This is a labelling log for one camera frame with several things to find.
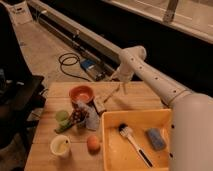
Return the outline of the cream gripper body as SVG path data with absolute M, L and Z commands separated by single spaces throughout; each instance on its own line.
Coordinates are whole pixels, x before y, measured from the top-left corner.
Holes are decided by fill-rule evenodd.
M 119 69 L 117 69 L 111 76 L 110 76 L 111 81 L 119 81 L 119 82 L 128 82 L 128 77 L 123 74 Z

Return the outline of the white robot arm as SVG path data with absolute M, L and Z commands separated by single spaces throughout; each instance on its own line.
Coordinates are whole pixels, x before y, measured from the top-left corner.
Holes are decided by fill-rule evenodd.
M 213 171 L 213 98 L 197 93 L 144 62 L 143 46 L 119 51 L 113 76 L 141 78 L 172 110 L 169 171 Z

